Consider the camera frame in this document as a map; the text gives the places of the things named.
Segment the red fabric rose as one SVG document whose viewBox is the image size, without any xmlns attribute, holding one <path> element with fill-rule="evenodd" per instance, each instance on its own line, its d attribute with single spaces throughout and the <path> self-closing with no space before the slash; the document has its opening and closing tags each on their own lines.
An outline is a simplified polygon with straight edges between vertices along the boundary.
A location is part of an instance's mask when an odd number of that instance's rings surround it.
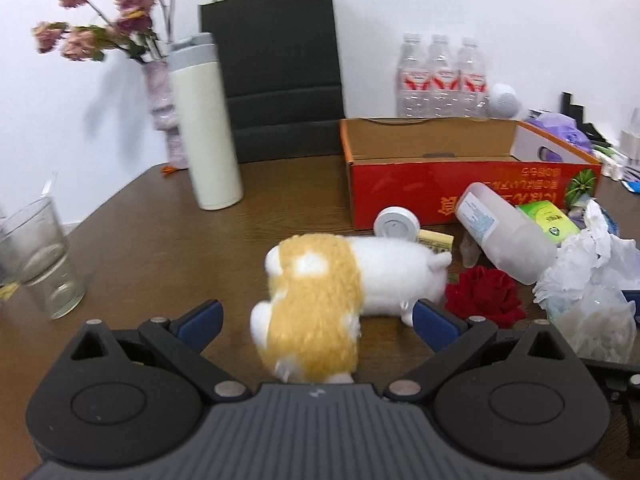
<svg viewBox="0 0 640 480">
<path fill-rule="evenodd" d="M 484 316 L 499 328 L 511 328 L 526 314 L 513 278 L 498 269 L 474 266 L 445 290 L 445 309 L 458 318 Z"/>
</svg>

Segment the frosted white plastic bottle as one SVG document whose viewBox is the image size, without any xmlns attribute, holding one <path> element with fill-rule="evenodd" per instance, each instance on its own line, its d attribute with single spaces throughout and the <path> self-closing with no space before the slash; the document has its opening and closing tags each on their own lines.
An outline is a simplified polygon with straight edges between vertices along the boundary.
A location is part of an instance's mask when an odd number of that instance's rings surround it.
<svg viewBox="0 0 640 480">
<path fill-rule="evenodd" d="M 535 222 L 480 182 L 470 184 L 456 217 L 499 270 L 533 285 L 555 262 L 556 246 Z"/>
</svg>

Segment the white and tan plush toy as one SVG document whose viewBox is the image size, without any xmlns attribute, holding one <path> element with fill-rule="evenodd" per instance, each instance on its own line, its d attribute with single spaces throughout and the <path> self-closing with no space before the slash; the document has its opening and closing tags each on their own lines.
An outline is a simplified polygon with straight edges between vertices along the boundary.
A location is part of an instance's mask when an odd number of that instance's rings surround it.
<svg viewBox="0 0 640 480">
<path fill-rule="evenodd" d="M 450 252 L 410 240 L 295 235 L 265 256 L 269 297 L 250 312 L 250 336 L 280 382 L 348 384 L 358 366 L 360 321 L 413 324 L 421 299 L 445 295 Z"/>
</svg>

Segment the white plastic wrap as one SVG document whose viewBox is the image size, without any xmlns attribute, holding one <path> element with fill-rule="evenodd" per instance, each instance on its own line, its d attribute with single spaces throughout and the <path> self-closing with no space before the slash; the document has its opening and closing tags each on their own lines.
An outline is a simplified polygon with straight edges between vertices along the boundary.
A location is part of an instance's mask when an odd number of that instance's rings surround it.
<svg viewBox="0 0 640 480">
<path fill-rule="evenodd" d="M 627 364 L 638 330 L 639 249 L 608 232 L 601 206 L 590 200 L 585 229 L 567 237 L 553 266 L 534 286 L 534 299 L 581 358 Z"/>
</svg>

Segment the green tissue packet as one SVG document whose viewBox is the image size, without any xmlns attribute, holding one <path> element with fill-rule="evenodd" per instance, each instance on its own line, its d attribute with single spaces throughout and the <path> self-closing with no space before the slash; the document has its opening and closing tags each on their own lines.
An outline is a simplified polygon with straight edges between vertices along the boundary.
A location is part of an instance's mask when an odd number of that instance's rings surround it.
<svg viewBox="0 0 640 480">
<path fill-rule="evenodd" d="M 548 200 L 520 205 L 518 209 L 532 219 L 556 246 L 560 246 L 567 238 L 580 233 L 578 226 Z"/>
</svg>

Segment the pale yellow eraser block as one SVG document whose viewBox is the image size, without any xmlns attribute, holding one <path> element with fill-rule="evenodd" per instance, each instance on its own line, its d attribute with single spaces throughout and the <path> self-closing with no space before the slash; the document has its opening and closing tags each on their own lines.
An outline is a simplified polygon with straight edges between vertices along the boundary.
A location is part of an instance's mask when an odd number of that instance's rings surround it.
<svg viewBox="0 0 640 480">
<path fill-rule="evenodd" d="M 431 249 L 435 254 L 440 252 L 452 252 L 454 237 L 449 234 L 420 229 L 416 240 Z"/>
</svg>

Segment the red cardboard box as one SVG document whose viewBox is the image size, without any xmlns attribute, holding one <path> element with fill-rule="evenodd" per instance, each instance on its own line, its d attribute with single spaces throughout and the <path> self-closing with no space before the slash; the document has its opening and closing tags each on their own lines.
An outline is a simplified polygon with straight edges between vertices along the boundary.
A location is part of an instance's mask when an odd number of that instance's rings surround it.
<svg viewBox="0 0 640 480">
<path fill-rule="evenodd" d="M 561 209 L 596 192 L 598 160 L 528 122 L 473 118 L 344 119 L 352 225 L 372 229 L 399 206 L 424 226 L 454 222 L 466 188 L 480 182 L 508 203 L 548 200 Z"/>
</svg>

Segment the clear glass cup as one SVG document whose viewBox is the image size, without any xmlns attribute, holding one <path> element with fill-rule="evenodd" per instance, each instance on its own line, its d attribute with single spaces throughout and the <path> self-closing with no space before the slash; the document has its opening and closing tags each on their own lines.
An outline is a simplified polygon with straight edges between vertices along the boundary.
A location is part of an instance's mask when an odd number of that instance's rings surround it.
<svg viewBox="0 0 640 480">
<path fill-rule="evenodd" d="M 70 258 L 53 200 L 38 198 L 1 222 L 1 267 L 51 319 L 73 311 L 86 284 Z"/>
</svg>

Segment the cream thermos bottle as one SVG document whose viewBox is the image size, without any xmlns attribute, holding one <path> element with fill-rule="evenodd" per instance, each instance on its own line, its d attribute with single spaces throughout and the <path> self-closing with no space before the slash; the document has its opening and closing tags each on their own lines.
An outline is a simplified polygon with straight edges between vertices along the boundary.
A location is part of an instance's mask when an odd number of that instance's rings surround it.
<svg viewBox="0 0 640 480">
<path fill-rule="evenodd" d="M 228 208 L 243 197 L 217 46 L 209 32 L 171 45 L 168 68 L 198 206 Z"/>
</svg>

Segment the white round robot figure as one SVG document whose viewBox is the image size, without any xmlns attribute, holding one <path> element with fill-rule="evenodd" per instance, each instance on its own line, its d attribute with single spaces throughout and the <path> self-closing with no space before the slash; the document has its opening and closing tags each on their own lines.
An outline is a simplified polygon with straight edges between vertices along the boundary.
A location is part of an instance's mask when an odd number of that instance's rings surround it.
<svg viewBox="0 0 640 480">
<path fill-rule="evenodd" d="M 488 91 L 487 114 L 491 118 L 512 119 L 518 116 L 522 103 L 508 84 L 493 84 Z"/>
</svg>

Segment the purple tissue pack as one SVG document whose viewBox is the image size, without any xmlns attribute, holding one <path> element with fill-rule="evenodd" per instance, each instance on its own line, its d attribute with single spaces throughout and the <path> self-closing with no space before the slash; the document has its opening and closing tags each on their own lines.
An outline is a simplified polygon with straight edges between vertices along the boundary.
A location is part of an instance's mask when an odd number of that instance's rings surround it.
<svg viewBox="0 0 640 480">
<path fill-rule="evenodd" d="M 569 144 L 574 145 L 588 154 L 593 154 L 593 148 L 588 136 L 577 128 L 577 122 L 570 116 L 560 113 L 542 112 L 537 115 L 531 114 L 526 122 L 541 128 L 552 136 L 556 136 Z"/>
</svg>

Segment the middle water bottle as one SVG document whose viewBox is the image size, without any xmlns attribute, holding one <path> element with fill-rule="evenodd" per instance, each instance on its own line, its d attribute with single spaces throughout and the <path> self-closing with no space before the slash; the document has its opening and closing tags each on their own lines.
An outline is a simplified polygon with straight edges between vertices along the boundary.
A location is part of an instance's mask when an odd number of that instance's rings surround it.
<svg viewBox="0 0 640 480">
<path fill-rule="evenodd" d="M 428 46 L 427 69 L 430 72 L 430 103 L 434 117 L 452 117 L 456 112 L 459 90 L 459 71 L 454 66 L 449 38 L 432 36 Z"/>
</svg>

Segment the water bottle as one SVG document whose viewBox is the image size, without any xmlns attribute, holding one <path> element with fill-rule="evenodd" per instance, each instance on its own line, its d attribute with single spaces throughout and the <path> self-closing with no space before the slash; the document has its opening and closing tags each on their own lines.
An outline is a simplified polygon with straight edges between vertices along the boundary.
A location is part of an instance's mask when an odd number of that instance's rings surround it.
<svg viewBox="0 0 640 480">
<path fill-rule="evenodd" d="M 449 38 L 432 36 L 428 46 L 427 69 L 430 72 L 430 103 L 434 117 L 452 117 L 456 112 L 459 90 L 459 71 L 454 66 Z"/>
<path fill-rule="evenodd" d="M 484 55 L 473 38 L 463 38 L 458 52 L 459 104 L 463 117 L 480 117 L 484 112 L 487 70 Z"/>
<path fill-rule="evenodd" d="M 401 118 L 425 118 L 431 74 L 426 66 L 422 36 L 407 32 L 402 38 L 396 78 L 397 113 Z"/>
</svg>

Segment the left water bottle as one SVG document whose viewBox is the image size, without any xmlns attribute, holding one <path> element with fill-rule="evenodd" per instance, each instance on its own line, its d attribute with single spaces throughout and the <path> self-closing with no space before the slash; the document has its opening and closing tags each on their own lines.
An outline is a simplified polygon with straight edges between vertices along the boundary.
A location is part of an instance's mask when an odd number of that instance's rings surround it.
<svg viewBox="0 0 640 480">
<path fill-rule="evenodd" d="M 407 32 L 402 38 L 396 78 L 397 113 L 401 118 L 425 118 L 431 74 L 426 66 L 422 36 Z"/>
</svg>

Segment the dried pink flower bouquet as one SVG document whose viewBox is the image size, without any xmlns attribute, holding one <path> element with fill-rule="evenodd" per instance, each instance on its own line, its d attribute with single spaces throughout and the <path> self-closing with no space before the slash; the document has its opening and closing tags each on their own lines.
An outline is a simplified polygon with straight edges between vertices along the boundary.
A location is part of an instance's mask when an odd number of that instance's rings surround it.
<svg viewBox="0 0 640 480">
<path fill-rule="evenodd" d="M 74 62 L 102 62 L 107 52 L 125 53 L 140 65 L 163 61 L 174 40 L 175 0 L 58 0 L 67 10 L 86 6 L 96 24 L 40 22 L 32 28 L 38 53 L 54 50 Z"/>
</svg>

